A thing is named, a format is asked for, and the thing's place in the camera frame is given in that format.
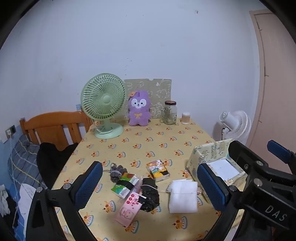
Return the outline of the white cloth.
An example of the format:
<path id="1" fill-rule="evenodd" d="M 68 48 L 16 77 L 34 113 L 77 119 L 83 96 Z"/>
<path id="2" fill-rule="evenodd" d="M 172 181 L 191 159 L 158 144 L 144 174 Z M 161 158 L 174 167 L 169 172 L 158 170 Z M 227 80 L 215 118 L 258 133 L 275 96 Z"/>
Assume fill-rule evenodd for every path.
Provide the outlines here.
<path id="1" fill-rule="evenodd" d="M 192 180 L 173 180 L 168 186 L 170 193 L 169 213 L 184 214 L 198 212 L 198 183 Z"/>

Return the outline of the green tissue pack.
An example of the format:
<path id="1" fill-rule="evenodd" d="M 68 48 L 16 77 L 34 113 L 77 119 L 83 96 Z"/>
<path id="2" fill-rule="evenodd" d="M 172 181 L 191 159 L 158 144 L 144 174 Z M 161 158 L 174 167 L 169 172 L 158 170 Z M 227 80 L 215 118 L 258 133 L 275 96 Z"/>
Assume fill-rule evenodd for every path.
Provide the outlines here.
<path id="1" fill-rule="evenodd" d="M 125 199 L 130 192 L 135 190 L 138 185 L 139 178 L 135 174 L 124 173 L 116 184 L 111 188 L 111 191 L 118 197 Z"/>

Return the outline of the pink wet wipes pack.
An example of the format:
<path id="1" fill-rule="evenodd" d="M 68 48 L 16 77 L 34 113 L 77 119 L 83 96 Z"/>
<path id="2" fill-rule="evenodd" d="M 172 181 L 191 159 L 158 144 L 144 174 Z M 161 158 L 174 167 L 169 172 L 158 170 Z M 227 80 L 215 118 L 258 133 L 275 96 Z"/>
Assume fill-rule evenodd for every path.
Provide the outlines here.
<path id="1" fill-rule="evenodd" d="M 124 202 L 121 209 L 119 209 L 115 220 L 122 226 L 128 227 L 137 213 L 140 211 L 140 208 L 145 203 L 145 201 L 146 197 L 136 192 L 132 192 Z"/>

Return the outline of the grey drawstring pouch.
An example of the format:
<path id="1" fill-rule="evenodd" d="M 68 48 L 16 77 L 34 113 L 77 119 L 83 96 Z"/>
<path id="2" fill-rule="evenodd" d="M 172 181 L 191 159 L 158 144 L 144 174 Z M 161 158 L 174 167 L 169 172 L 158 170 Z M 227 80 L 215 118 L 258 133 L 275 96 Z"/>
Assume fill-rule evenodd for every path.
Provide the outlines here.
<path id="1" fill-rule="evenodd" d="M 122 165 L 116 165 L 115 163 L 111 163 L 109 170 L 104 170 L 110 176 L 110 180 L 113 183 L 117 183 L 124 173 L 127 173 L 127 169 Z"/>

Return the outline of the yellow cartoon tissue pack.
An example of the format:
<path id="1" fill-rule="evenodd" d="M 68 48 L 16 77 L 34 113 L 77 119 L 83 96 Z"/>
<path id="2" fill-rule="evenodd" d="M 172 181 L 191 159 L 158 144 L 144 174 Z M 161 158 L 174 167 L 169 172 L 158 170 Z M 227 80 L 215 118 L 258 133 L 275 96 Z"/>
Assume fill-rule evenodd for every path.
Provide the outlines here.
<path id="1" fill-rule="evenodd" d="M 155 160 L 147 163 L 146 168 L 156 182 L 166 180 L 170 177 L 170 173 L 161 160 Z"/>

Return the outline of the black plastic bag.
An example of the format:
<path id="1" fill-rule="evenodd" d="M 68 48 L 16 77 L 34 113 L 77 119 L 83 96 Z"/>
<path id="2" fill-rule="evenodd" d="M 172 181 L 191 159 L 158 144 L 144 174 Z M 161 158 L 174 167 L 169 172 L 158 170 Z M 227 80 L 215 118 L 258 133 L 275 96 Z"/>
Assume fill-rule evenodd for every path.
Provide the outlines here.
<path id="1" fill-rule="evenodd" d="M 144 203 L 141 206 L 141 210 L 145 212 L 151 212 L 159 206 L 159 192 L 156 182 L 153 178 L 143 178 L 142 196 L 145 197 Z"/>

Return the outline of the white clothes on bed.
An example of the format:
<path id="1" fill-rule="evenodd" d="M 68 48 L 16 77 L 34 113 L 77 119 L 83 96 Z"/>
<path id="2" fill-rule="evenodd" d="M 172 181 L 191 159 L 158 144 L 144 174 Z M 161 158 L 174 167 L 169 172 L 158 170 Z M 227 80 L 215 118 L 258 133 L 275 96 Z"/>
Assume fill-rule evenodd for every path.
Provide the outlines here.
<path id="1" fill-rule="evenodd" d="M 29 184 L 22 183 L 20 186 L 20 192 L 17 197 L 16 209 L 21 215 L 21 227 L 23 228 L 23 233 L 26 232 L 28 216 L 30 211 L 30 206 L 32 204 L 33 196 L 36 189 Z M 8 199 L 9 194 L 5 189 L 4 185 L 1 185 L 1 217 L 8 216 L 12 214 L 12 207 L 9 207 Z"/>

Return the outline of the black cloth on chair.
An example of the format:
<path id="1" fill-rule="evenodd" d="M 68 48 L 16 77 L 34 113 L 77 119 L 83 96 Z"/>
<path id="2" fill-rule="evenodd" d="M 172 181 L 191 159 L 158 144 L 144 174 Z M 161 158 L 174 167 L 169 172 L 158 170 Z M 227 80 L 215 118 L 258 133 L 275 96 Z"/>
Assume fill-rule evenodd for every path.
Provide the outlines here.
<path id="1" fill-rule="evenodd" d="M 75 151 L 78 143 L 68 145 L 59 151 L 54 144 L 41 143 L 37 153 L 37 166 L 41 178 L 48 189 L 52 189 L 59 174 Z"/>

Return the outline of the blue plaid bedding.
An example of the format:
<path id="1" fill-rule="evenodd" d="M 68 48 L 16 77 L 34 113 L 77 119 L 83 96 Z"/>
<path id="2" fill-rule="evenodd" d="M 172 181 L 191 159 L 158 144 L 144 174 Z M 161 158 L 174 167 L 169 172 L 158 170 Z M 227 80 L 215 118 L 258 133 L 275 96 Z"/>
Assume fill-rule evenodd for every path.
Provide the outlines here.
<path id="1" fill-rule="evenodd" d="M 25 240 L 26 232 L 23 233 L 21 227 L 21 215 L 16 209 L 18 202 L 17 195 L 20 192 L 20 186 L 22 183 L 29 184 L 30 186 L 37 189 L 42 187 L 47 189 L 44 184 L 39 169 L 37 167 L 37 153 L 39 145 L 33 144 L 26 135 L 22 135 L 16 141 L 15 144 L 9 143 L 9 156 L 6 159 L 6 170 L 11 179 L 11 186 L 7 187 L 8 191 L 8 204 L 12 207 L 12 214 L 7 217 L 8 225 L 13 229 L 13 234 L 16 240 Z"/>

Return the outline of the cotton swab container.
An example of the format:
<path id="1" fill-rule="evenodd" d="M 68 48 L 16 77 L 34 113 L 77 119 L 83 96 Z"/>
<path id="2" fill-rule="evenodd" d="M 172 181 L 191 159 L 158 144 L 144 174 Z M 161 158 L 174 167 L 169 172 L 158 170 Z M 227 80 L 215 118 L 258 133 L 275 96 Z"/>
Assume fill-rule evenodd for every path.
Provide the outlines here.
<path id="1" fill-rule="evenodd" d="M 190 117 L 191 117 L 191 115 L 189 112 L 183 112 L 182 117 L 180 119 L 181 123 L 183 125 L 189 125 L 190 124 Z"/>

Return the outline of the yellow cake-print tablecloth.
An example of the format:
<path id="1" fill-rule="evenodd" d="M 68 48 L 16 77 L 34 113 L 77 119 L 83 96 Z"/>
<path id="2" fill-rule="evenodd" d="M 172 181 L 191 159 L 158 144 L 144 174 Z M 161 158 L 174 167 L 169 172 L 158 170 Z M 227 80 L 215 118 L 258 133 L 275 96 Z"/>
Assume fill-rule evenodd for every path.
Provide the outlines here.
<path id="1" fill-rule="evenodd" d="M 219 216 L 213 206 L 198 196 L 197 213 L 171 214 L 166 188 L 173 180 L 191 179 L 186 162 L 195 146 L 213 139 L 196 123 L 176 123 L 168 126 L 153 119 L 148 126 L 125 125 L 124 132 L 108 140 L 94 136 L 89 130 L 71 154 L 54 188 L 72 183 L 94 161 L 99 161 L 104 173 L 88 204 L 80 215 L 98 240 L 201 240 Z M 162 160 L 170 177 L 157 183 L 160 205 L 151 212 L 140 211 L 128 227 L 116 221 L 123 200 L 115 195 L 109 177 L 112 164 L 125 167 L 140 178 L 149 176 L 147 163 Z"/>

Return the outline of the wooden chair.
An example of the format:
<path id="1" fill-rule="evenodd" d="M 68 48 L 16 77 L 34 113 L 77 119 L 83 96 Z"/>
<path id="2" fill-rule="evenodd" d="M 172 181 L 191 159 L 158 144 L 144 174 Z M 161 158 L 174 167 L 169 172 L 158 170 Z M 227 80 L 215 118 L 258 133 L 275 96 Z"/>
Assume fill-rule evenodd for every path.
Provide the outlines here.
<path id="1" fill-rule="evenodd" d="M 36 145 L 51 143 L 60 151 L 69 145 L 64 127 L 69 130 L 72 142 L 79 143 L 82 141 L 79 125 L 89 131 L 92 124 L 91 118 L 82 111 L 56 111 L 40 114 L 29 120 L 20 119 L 23 134 L 29 141 Z"/>

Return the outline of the patterned cardboard panel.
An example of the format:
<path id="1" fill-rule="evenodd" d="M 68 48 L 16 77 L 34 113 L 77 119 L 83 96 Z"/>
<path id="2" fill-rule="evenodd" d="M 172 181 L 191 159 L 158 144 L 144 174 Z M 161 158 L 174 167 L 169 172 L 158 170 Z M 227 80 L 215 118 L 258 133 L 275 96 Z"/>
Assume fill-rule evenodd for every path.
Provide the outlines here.
<path id="1" fill-rule="evenodd" d="M 146 90 L 151 100 L 152 118 L 161 118 L 161 109 L 165 101 L 171 100 L 171 79 L 125 79 L 127 94 L 138 90 Z"/>

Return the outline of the purple plush bunny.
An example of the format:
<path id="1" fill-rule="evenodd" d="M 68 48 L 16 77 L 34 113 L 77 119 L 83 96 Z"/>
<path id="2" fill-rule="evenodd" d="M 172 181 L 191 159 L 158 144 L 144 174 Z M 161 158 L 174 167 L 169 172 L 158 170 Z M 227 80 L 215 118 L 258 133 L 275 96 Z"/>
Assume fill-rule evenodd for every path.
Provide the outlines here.
<path id="1" fill-rule="evenodd" d="M 149 108 L 151 101 L 146 90 L 138 90 L 128 100 L 128 124 L 130 126 L 147 126 L 151 119 Z"/>

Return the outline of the wall power socket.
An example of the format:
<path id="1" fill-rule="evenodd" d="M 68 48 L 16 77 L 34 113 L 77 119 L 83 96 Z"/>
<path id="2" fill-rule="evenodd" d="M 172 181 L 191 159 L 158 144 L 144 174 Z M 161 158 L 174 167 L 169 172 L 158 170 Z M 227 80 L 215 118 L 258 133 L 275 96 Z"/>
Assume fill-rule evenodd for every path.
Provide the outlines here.
<path id="1" fill-rule="evenodd" d="M 5 131 L 5 134 L 6 134 L 7 139 L 11 138 L 15 133 L 16 133 L 16 127 L 15 127 L 15 125 L 10 126 L 10 127 Z"/>

